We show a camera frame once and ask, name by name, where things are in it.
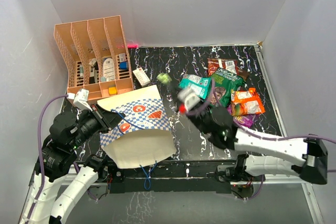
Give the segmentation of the orange snack packet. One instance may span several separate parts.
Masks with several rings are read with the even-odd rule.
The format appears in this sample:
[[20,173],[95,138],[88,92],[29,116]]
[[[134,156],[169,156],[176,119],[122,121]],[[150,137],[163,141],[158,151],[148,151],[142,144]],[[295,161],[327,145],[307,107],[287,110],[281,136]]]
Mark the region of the orange snack packet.
[[247,91],[231,91],[231,115],[241,116],[265,113],[264,105],[255,88]]

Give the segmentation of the green snack bag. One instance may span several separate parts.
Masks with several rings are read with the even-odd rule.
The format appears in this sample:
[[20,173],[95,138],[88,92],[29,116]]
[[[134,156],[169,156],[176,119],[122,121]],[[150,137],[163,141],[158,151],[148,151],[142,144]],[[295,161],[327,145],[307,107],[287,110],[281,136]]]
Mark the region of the green snack bag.
[[231,92],[238,91],[245,85],[245,80],[223,68],[218,68],[212,75],[211,79],[215,81],[215,88],[211,94],[211,105],[218,106],[218,102],[227,107],[231,102]]

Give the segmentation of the brown kettle chips bag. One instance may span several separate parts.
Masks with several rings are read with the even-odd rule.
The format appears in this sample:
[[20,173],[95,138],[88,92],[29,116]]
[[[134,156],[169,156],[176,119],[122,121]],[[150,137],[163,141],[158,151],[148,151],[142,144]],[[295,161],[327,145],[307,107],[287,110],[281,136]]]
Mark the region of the brown kettle chips bag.
[[246,81],[249,77],[249,73],[247,71],[245,71],[244,69],[241,69],[241,68],[237,68],[236,69],[236,72],[237,72],[237,75],[242,77],[242,79],[244,81]]

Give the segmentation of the teal foxs candy bag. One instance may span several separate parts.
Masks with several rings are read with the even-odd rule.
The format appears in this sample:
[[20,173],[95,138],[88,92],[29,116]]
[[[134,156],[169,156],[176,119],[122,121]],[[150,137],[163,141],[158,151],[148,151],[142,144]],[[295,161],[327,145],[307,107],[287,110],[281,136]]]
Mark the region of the teal foxs candy bag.
[[205,100],[211,89],[211,78],[202,78],[194,74],[185,74],[179,83],[181,89],[191,88],[198,97]]

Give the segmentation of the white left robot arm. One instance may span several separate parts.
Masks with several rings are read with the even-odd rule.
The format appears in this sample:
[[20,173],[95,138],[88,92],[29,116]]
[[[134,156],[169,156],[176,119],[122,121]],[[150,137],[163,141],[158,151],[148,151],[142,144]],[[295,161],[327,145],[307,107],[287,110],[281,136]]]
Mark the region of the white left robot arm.
[[80,116],[58,114],[44,141],[38,141],[38,159],[34,167],[31,194],[20,223],[65,223],[80,198],[96,181],[108,177],[107,160],[89,156],[68,188],[58,195],[70,167],[77,159],[76,149],[96,133],[109,133],[121,122],[123,113],[96,105]]

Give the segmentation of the blue checkered paper bag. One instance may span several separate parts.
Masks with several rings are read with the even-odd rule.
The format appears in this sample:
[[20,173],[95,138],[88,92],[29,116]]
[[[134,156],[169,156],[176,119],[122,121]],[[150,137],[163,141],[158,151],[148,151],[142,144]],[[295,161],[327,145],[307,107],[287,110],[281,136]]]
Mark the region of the blue checkered paper bag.
[[169,118],[156,85],[101,99],[98,105],[121,117],[110,133],[100,134],[104,152],[120,169],[140,168],[144,189],[151,188],[157,164],[176,153]]

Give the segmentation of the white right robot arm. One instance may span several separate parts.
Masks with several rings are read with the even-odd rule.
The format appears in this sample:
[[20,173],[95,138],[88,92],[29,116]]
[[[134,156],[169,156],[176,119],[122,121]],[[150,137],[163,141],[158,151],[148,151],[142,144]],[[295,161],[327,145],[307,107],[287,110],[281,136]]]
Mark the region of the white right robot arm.
[[316,185],[328,182],[328,151],[316,135],[281,137],[262,134],[236,125],[224,107],[187,111],[196,128],[220,149],[238,152],[233,166],[219,176],[228,182],[250,180],[263,175],[297,176]]

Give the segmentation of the red doritos bag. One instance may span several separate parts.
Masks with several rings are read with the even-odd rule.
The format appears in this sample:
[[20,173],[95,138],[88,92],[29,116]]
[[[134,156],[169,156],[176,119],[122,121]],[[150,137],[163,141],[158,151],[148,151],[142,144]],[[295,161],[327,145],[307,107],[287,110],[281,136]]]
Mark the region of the red doritos bag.
[[210,77],[218,68],[223,68],[232,72],[234,74],[238,74],[237,61],[236,60],[228,60],[228,59],[219,59],[219,58],[208,58],[208,76]]

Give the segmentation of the purple snack bag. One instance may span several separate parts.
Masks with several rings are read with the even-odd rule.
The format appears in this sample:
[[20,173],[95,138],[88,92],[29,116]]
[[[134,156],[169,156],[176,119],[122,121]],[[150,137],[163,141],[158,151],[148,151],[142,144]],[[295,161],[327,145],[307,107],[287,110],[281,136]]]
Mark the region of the purple snack bag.
[[257,114],[253,109],[248,109],[243,104],[230,104],[227,111],[233,116],[235,123],[245,127],[251,127],[257,117]]

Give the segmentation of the yellow green snack packet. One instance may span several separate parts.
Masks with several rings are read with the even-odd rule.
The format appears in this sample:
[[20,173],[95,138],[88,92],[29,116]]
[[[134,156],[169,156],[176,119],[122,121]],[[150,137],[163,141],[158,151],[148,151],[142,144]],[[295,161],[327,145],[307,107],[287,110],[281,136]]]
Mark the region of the yellow green snack packet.
[[164,85],[169,85],[172,81],[171,77],[167,73],[159,73],[156,79]]

